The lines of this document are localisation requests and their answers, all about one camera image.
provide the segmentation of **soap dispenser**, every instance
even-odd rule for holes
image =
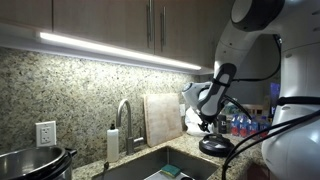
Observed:
[[[116,162],[119,159],[119,130],[114,124],[107,130],[107,159],[108,162]]]

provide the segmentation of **granite countertop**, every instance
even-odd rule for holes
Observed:
[[[233,144],[237,144],[242,140],[240,137],[234,137],[229,134],[223,135],[224,137],[227,137],[231,140]],[[210,177],[210,180],[220,180],[221,179],[221,172],[222,172],[222,165],[225,161],[225,158],[218,158],[218,157],[212,157],[209,155],[206,155],[202,153],[198,148],[198,143],[201,140],[201,137],[195,137],[190,136],[188,134],[183,134],[181,137],[178,137],[176,139],[170,140],[168,142],[162,143],[160,145],[157,145],[155,147],[149,148],[145,147],[143,150],[136,152],[133,155],[125,156],[125,153],[120,154],[120,159],[115,163],[110,163],[109,169],[115,168],[117,166],[120,166],[126,162],[129,162],[131,160],[134,160],[138,157],[141,157],[145,154],[148,154],[150,152],[153,152],[157,149],[160,149],[164,146],[169,146],[173,149],[177,149],[181,152],[184,152],[186,154],[189,154],[191,156],[196,156],[201,159],[205,159],[217,166],[219,166],[218,170],[215,171]],[[227,179],[228,180],[237,180],[240,179],[247,169],[250,167],[252,163],[256,163],[258,165],[265,166],[262,155],[261,155],[261,145],[255,145],[248,150],[241,153],[238,157],[233,159],[229,165],[232,167],[228,169],[227,171]],[[81,180],[81,179],[91,179],[93,176],[101,173],[103,171],[103,164],[106,162],[106,158],[82,166],[80,168],[73,170],[73,179]]]

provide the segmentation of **outlet cover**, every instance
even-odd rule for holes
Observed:
[[[36,123],[37,147],[57,145],[56,122]]]
[[[180,104],[180,116],[183,117],[186,115],[186,105]]]

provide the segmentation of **wall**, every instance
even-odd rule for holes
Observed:
[[[57,144],[75,148],[74,167],[106,157],[106,130],[119,102],[131,103],[133,135],[144,125],[143,95],[179,93],[199,77],[0,48],[0,154],[35,146],[35,123],[56,121]],[[126,121],[120,128],[125,151]]]
[[[235,78],[264,78],[274,72],[279,63],[279,53],[271,35],[262,35],[253,44]],[[270,94],[270,83],[280,83],[280,72],[271,79],[260,82],[233,82],[228,95],[241,104],[263,104]]]

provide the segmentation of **stainless steel pot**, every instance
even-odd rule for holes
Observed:
[[[57,146],[0,155],[0,179],[71,179],[75,150]]]

